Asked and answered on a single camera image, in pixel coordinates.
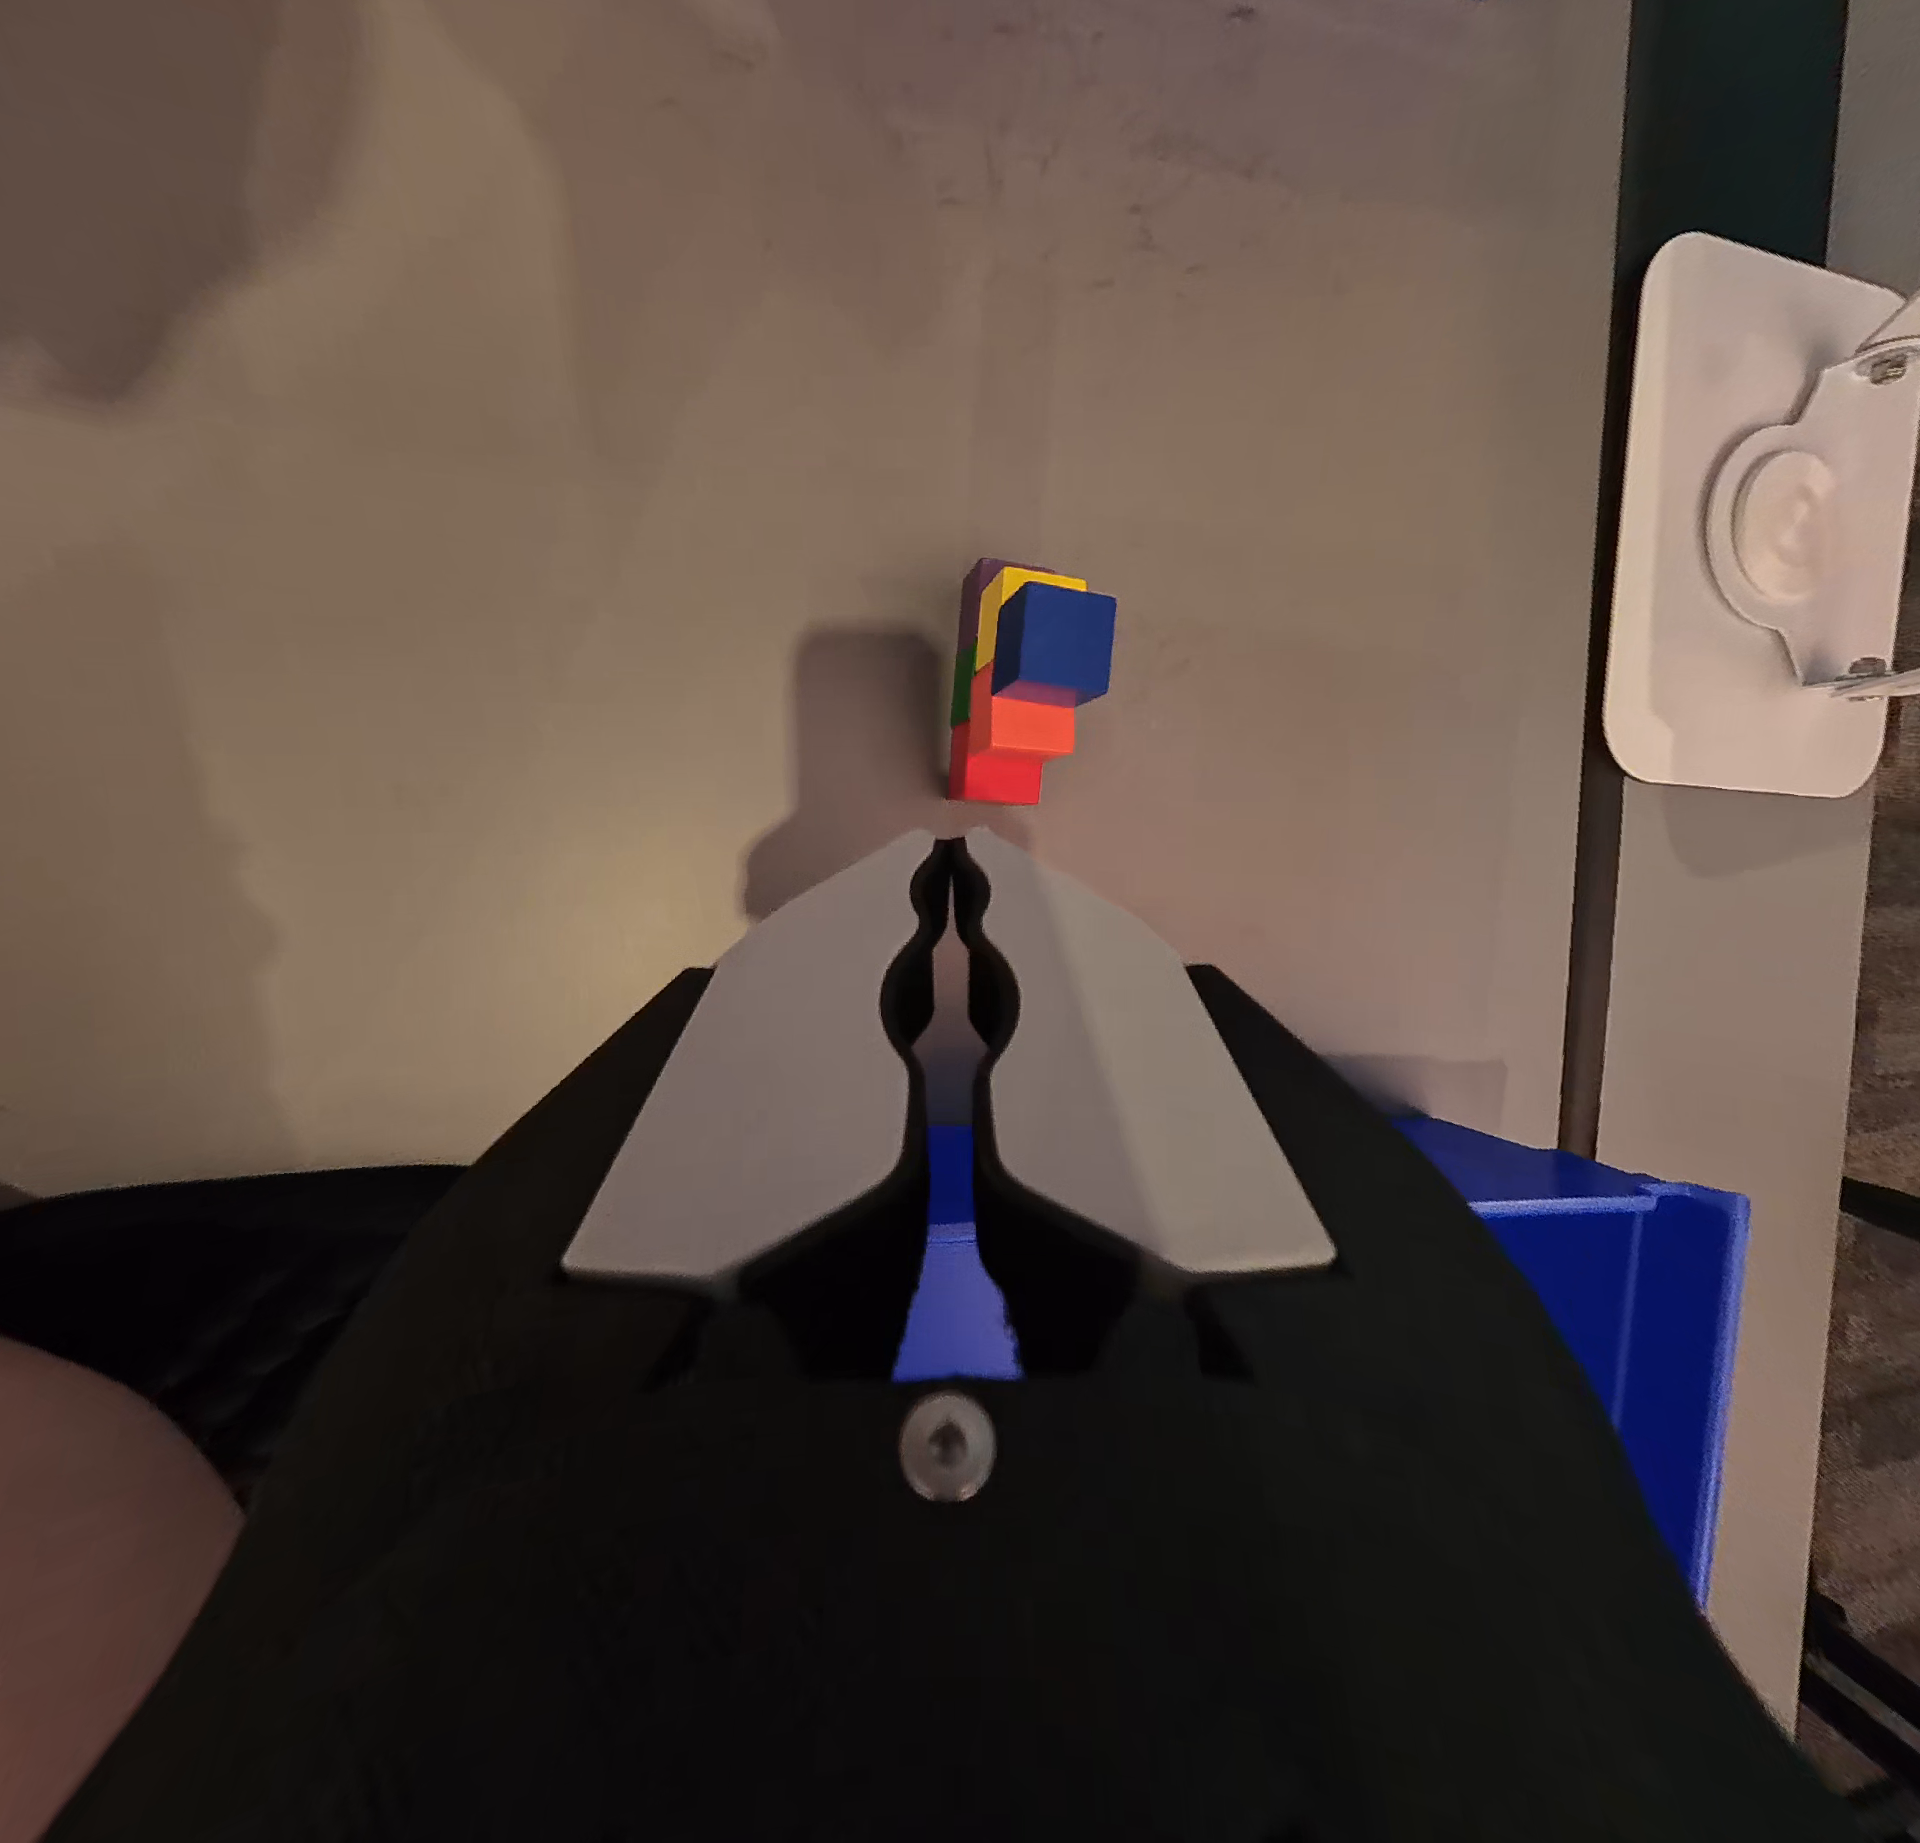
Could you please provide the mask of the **yellow wooden cube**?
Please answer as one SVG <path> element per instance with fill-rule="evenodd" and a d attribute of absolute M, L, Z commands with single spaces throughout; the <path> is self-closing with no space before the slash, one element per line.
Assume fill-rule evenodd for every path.
<path fill-rule="evenodd" d="M 1004 570 L 994 577 L 994 582 L 982 595 L 980 624 L 973 632 L 982 656 L 994 656 L 999 616 L 1004 606 L 1030 582 L 1038 582 L 1043 587 L 1057 587 L 1064 592 L 1090 591 L 1090 584 L 1081 577 L 1066 577 L 1066 574 L 1048 571 L 1048 570 L 1029 570 L 1029 568 L 1007 562 Z"/>

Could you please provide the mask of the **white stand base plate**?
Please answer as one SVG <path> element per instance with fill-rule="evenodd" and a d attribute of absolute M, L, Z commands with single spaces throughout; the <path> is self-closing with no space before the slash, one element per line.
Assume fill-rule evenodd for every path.
<path fill-rule="evenodd" d="M 1844 801 L 1880 765 L 1918 302 L 1709 234 L 1644 278 L 1601 733 L 1622 774 Z"/>

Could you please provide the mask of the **orange wooden cube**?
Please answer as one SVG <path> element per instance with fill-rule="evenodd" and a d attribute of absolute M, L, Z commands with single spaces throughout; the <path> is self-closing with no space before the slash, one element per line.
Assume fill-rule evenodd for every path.
<path fill-rule="evenodd" d="M 982 665 L 970 688 L 971 755 L 1048 761 L 1073 751 L 1076 689 L 1026 682 L 997 689 L 993 679 L 993 665 Z"/>

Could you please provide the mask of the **black strip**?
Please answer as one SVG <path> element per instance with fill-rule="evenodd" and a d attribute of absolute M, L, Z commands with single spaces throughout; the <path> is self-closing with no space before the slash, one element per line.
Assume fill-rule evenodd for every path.
<path fill-rule="evenodd" d="M 1630 1138 L 1621 1120 L 1628 1074 L 1658 1056 L 1655 923 L 1687 894 L 1680 860 L 1663 853 L 1660 794 L 1622 773 L 1601 725 L 1644 282 L 1654 255 L 1689 232 L 1804 264 L 1827 257 L 1845 36 L 1849 0 L 1628 8 L 1555 1124 L 1562 1148 L 1584 1158 Z"/>

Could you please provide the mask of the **person's leg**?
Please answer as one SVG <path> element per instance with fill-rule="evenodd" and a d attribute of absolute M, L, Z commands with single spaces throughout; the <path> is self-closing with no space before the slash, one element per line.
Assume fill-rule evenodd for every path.
<path fill-rule="evenodd" d="M 2 1343 L 2 1838 L 48 1830 L 233 1551 L 242 1507 L 152 1402 Z"/>

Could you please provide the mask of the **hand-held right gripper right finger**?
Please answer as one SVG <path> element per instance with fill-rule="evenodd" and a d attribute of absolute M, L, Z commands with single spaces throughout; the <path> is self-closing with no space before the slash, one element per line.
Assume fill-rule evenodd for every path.
<path fill-rule="evenodd" d="M 1014 1334 L 1113 1334 L 1129 1305 L 1326 1275 L 1336 1244 L 1181 956 L 1090 887 L 973 828 L 973 1223 Z"/>

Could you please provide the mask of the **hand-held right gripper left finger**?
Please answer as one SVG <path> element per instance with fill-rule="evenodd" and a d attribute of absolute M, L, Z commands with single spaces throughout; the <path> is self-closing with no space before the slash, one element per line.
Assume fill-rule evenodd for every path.
<path fill-rule="evenodd" d="M 734 943 L 563 1252 L 563 1276 L 720 1288 L 922 1148 L 949 848 L 907 832 Z"/>

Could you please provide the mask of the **red wooden cube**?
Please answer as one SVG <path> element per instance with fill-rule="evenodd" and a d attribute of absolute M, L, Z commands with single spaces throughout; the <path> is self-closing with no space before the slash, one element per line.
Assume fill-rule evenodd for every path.
<path fill-rule="evenodd" d="M 973 748 L 970 723 L 949 729 L 945 797 L 971 806 L 1038 806 L 1046 760 L 1020 751 Z"/>

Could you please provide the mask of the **blue wooden cube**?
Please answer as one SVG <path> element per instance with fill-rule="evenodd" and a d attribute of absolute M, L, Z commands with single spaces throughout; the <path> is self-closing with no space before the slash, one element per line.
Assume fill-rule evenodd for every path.
<path fill-rule="evenodd" d="M 1064 582 L 1029 579 L 1003 600 L 993 694 L 1090 705 L 1113 686 L 1118 600 Z"/>

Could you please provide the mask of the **blue plastic bin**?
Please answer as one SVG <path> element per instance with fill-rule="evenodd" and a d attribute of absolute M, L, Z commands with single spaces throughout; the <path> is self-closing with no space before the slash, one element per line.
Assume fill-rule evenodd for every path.
<path fill-rule="evenodd" d="M 1450 1120 L 1396 1128 L 1534 1288 L 1601 1401 L 1696 1604 L 1709 1599 L 1748 1199 L 1537 1151 Z M 1017 1380 L 1004 1301 L 973 1232 L 973 1135 L 927 1128 L 922 1275 L 893 1369 L 902 1385 Z"/>

